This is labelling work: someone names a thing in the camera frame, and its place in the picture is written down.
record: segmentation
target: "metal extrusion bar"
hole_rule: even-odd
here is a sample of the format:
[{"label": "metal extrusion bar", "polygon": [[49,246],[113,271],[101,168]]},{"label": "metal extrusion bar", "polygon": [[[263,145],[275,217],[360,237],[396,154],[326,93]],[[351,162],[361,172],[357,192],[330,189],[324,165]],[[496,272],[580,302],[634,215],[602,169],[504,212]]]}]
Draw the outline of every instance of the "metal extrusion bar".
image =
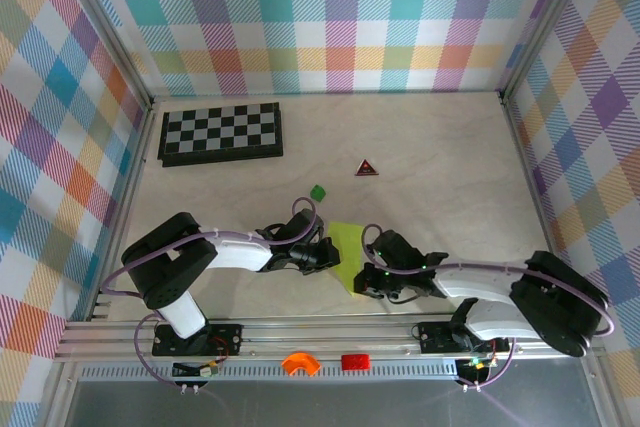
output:
[{"label": "metal extrusion bar", "polygon": [[149,144],[151,143],[151,132],[153,131],[155,118],[156,112],[151,109],[147,109],[141,121],[142,128],[140,130],[138,145],[136,146],[131,159],[131,167],[129,168],[129,172],[127,173],[125,180],[122,199],[118,204],[113,217],[113,226],[111,228],[112,235],[110,236],[106,251],[102,256],[100,265],[98,266],[98,275],[96,275],[89,292],[89,298],[91,300],[87,303],[83,316],[84,319],[91,320],[93,310],[96,307],[96,299],[99,294],[98,290],[100,288],[100,284],[102,284],[104,279],[112,272],[112,266],[118,265],[118,256],[122,250],[122,242],[126,240],[128,222],[131,219],[131,208],[133,206],[137,188],[140,185],[147,151],[149,150]]},{"label": "metal extrusion bar", "polygon": [[66,424],[79,372],[80,367],[76,362],[53,364],[38,409],[36,427],[60,427]]},{"label": "metal extrusion bar", "polygon": [[[83,382],[127,382],[156,380],[140,365],[139,362],[83,362],[79,380]],[[313,377],[302,371],[289,375],[280,361],[257,360],[255,362],[237,362],[225,360],[219,372],[211,378],[200,376],[173,376],[173,362],[154,361],[153,367],[158,375],[165,379],[184,382],[213,382],[238,380],[293,380],[313,381],[371,381],[371,380],[456,380],[457,369],[452,359],[411,359],[376,361],[369,370],[343,370],[339,360],[322,362],[322,369]]]},{"label": "metal extrusion bar", "polygon": [[[240,323],[243,339],[240,355],[234,361],[282,361],[296,351],[305,351],[320,361],[340,360],[345,353],[367,353],[372,360],[458,359],[469,354],[421,354],[412,335],[419,322],[449,321],[440,315],[354,315],[264,319],[215,320],[216,323]],[[133,333],[137,322],[93,321],[67,325],[56,354],[57,362],[136,360]],[[149,357],[154,340],[154,324],[140,332],[140,347]],[[563,357],[541,341],[518,342],[516,358]],[[163,357],[162,361],[207,360],[203,357]]]},{"label": "metal extrusion bar", "polygon": [[602,425],[607,427],[633,425],[604,348],[593,347],[591,352],[582,359],[582,367]]},{"label": "metal extrusion bar", "polygon": [[549,37],[549,34],[558,22],[568,2],[569,0],[549,0],[547,2],[542,14],[538,18],[529,42],[525,45],[511,75],[507,79],[502,91],[503,98],[510,99],[518,91],[518,88],[526,78],[531,65],[540,53],[540,49],[542,49],[544,42],[547,40],[547,37]]},{"label": "metal extrusion bar", "polygon": [[536,189],[535,180],[533,178],[533,169],[529,165],[524,145],[521,142],[520,136],[518,135],[518,127],[516,125],[515,118],[513,117],[513,109],[511,108],[510,102],[507,99],[502,99],[501,102],[502,110],[507,121],[507,127],[509,127],[509,132],[511,133],[511,138],[513,139],[513,145],[518,154],[518,158],[520,159],[520,166],[522,167],[524,178],[527,182],[527,188],[529,189],[529,194],[531,195],[531,199],[533,200],[533,206],[536,209],[538,221],[540,222],[540,226],[542,227],[542,233],[547,243],[547,247],[549,248],[550,252],[558,252],[555,240],[551,235],[551,226],[549,225],[547,217],[544,214],[542,201],[540,200],[540,195],[538,195],[538,191]]},{"label": "metal extrusion bar", "polygon": [[127,49],[122,44],[100,1],[80,0],[80,4],[124,78],[134,88],[134,94],[138,97],[138,100],[148,108],[151,108],[153,96],[136,70]]}]

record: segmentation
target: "plaid wall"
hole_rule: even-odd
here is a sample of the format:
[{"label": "plaid wall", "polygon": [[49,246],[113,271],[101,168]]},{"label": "plaid wall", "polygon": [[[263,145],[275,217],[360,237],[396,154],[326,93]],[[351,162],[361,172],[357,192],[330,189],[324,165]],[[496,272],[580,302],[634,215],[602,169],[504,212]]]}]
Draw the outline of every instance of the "plaid wall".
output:
[{"label": "plaid wall", "polygon": [[0,0],[0,426],[38,412],[142,110],[77,0]]},{"label": "plaid wall", "polygon": [[608,292],[605,339],[640,425],[640,0],[571,0],[516,95],[563,257]]},{"label": "plaid wall", "polygon": [[531,13],[529,14],[529,18],[527,19],[527,22],[520,34],[520,37],[518,38],[518,43],[516,44],[513,51],[511,52],[511,56],[507,61],[507,66],[502,72],[502,77],[500,78],[500,82],[498,83],[498,86],[497,86],[498,90],[503,89],[504,86],[506,85],[507,80],[511,75],[511,72],[513,71],[513,68],[517,65],[518,61],[520,60],[520,54],[524,50],[525,45],[527,45],[527,43],[529,42],[531,35],[533,34],[533,32],[535,31],[538,25],[538,19],[542,14],[542,12],[544,11],[544,9],[546,8],[547,3],[549,1],[551,0],[536,1],[536,5],[533,8],[533,10],[531,10]]},{"label": "plaid wall", "polygon": [[494,90],[535,1],[103,3],[156,94],[231,95]]}]

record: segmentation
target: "red block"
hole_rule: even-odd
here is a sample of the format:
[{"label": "red block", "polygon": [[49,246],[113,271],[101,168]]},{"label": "red block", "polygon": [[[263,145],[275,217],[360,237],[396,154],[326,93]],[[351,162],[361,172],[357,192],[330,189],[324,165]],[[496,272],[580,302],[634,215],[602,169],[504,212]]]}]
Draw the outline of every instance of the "red block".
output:
[{"label": "red block", "polygon": [[370,370],[369,354],[346,354],[342,356],[342,370]]}]

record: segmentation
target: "checkered board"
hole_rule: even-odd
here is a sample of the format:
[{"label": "checkered board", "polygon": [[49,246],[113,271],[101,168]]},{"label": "checkered board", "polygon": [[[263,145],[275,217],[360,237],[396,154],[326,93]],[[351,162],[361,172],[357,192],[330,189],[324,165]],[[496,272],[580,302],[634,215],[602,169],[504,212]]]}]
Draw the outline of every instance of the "checkered board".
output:
[{"label": "checkered board", "polygon": [[277,102],[167,112],[162,119],[163,167],[282,155]]}]

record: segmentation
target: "red triangle block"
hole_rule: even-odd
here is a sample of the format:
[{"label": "red triangle block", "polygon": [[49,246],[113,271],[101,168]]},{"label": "red triangle block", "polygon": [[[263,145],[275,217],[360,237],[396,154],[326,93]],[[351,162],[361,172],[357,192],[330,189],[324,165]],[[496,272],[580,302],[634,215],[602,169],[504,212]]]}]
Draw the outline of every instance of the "red triangle block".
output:
[{"label": "red triangle block", "polygon": [[367,159],[362,161],[360,167],[358,167],[358,170],[356,172],[356,177],[361,177],[364,175],[380,175],[378,174],[378,171],[374,169],[373,166],[367,161]]}]

